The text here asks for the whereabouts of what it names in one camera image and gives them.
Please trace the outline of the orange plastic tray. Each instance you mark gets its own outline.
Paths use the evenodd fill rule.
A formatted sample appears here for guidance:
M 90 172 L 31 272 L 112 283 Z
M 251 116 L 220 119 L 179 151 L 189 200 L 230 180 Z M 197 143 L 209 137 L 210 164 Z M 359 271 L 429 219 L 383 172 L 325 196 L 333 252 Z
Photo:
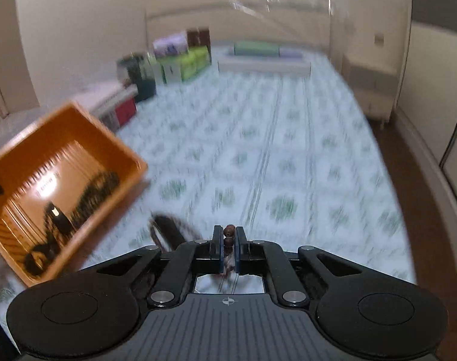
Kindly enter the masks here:
M 100 223 L 142 180 L 147 163 L 77 103 L 66 103 L 29 125 L 0 150 L 0 255 L 31 287 L 54 279 Z M 113 171 L 119 185 L 73 235 L 40 275 L 23 261 L 46 242 L 45 209 L 70 215 L 89 182 Z

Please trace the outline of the black band wristwatch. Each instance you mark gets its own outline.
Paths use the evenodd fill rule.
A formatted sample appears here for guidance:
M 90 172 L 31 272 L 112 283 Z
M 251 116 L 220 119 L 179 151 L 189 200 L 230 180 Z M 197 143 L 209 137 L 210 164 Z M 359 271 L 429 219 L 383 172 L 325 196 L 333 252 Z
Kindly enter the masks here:
M 75 233 L 75 228 L 68 217 L 51 201 L 45 206 L 43 223 L 46 240 L 49 242 L 56 241 L 58 244 L 65 245 Z

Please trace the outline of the black strap watch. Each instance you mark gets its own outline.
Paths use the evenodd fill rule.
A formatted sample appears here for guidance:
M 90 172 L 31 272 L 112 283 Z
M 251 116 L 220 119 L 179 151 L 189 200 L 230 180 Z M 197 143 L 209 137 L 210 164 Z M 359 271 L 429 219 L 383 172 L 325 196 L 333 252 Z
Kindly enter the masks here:
M 24 257 L 24 268 L 29 275 L 40 276 L 59 253 L 60 246 L 56 242 L 35 245 Z

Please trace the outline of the floral green white bedsheet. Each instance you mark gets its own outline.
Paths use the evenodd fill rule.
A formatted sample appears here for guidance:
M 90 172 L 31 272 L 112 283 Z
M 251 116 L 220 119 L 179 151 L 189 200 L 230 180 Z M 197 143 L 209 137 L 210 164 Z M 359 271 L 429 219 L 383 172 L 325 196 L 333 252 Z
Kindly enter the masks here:
M 309 77 L 222 73 L 161 87 L 117 136 L 148 163 L 142 188 L 69 264 L 151 243 L 164 213 L 204 237 L 233 224 L 288 251 L 314 245 L 415 281 L 397 194 L 355 98 L 325 55 Z

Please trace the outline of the pink book stack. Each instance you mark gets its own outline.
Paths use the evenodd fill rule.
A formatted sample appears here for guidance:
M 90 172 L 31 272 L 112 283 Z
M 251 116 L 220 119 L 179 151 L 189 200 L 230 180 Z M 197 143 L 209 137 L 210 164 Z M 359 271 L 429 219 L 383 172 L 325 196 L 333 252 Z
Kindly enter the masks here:
M 136 85 L 125 86 L 118 80 L 91 84 L 71 96 L 92 116 L 98 118 L 110 131 L 116 132 L 136 114 Z

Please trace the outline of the dark green round tin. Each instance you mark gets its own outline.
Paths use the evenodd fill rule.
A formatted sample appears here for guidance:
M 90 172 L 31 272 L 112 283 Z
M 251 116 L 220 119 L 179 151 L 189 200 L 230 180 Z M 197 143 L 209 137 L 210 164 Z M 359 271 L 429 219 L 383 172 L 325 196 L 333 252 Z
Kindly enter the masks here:
M 131 53 L 116 62 L 117 77 L 125 86 L 135 85 L 138 94 L 135 102 L 140 103 L 153 98 L 156 93 L 154 71 L 148 62 L 147 53 Z

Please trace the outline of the green tissue box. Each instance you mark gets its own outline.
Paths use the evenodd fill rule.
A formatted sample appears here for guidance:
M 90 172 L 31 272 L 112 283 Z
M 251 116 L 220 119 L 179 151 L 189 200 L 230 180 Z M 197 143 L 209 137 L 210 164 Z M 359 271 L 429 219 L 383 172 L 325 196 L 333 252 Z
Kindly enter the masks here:
M 211 65 L 207 46 L 192 47 L 181 55 L 164 57 L 157 61 L 166 84 L 187 82 Z

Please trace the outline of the white flat box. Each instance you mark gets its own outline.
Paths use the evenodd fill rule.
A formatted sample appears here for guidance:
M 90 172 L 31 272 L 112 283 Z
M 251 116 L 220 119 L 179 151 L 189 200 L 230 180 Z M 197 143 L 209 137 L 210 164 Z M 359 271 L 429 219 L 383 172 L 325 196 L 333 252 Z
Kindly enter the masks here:
M 309 77 L 311 63 L 300 50 L 281 48 L 279 56 L 234 55 L 226 52 L 217 58 L 220 72 L 289 74 Z

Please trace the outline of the green long box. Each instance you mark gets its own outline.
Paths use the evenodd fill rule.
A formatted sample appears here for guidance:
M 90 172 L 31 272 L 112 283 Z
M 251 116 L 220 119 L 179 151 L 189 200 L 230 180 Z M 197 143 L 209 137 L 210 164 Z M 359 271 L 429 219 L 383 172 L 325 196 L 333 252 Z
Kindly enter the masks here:
M 233 45 L 235 55 L 279 57 L 280 48 L 278 44 L 270 42 L 239 41 Z

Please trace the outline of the beige bedside cabinet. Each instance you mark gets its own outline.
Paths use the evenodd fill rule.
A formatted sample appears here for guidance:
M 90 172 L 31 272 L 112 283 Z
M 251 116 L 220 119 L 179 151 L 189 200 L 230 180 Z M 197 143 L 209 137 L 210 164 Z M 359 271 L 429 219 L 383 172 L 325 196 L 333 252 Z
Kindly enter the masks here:
M 366 117 L 390 121 L 398 89 L 397 71 L 390 65 L 344 53 L 341 73 Z

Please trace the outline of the purple tissue pack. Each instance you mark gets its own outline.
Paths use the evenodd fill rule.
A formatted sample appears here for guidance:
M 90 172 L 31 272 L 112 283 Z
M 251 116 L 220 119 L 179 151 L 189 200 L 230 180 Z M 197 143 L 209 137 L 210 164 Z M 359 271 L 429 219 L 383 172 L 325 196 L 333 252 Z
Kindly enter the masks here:
M 153 49 L 156 58 L 183 55 L 188 51 L 187 33 L 173 33 L 164 38 L 158 38 L 153 42 Z

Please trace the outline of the brown small box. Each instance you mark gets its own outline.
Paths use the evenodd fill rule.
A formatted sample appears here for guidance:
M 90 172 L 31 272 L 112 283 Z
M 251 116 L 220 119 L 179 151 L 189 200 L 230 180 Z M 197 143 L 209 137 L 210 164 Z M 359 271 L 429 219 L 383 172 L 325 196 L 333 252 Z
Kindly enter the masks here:
M 208 27 L 186 30 L 187 44 L 192 47 L 207 47 L 210 49 L 210 30 Z

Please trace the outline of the wooden headboard in plastic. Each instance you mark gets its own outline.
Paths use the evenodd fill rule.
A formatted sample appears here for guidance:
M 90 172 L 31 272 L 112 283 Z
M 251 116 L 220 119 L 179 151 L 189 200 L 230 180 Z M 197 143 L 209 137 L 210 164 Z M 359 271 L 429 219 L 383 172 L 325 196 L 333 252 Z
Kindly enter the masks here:
M 213 43 L 265 41 L 324 52 L 339 66 L 353 22 L 335 0 L 156 0 L 145 5 L 145 44 L 189 29 Z

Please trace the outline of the wall switch plate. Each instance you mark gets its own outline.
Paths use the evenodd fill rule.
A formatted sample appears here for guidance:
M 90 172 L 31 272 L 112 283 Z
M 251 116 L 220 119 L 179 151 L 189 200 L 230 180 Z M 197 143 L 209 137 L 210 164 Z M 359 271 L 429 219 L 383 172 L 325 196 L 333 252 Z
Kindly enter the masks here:
M 375 33 L 374 34 L 374 44 L 377 47 L 383 47 L 384 46 L 384 35 L 383 35 L 383 33 Z

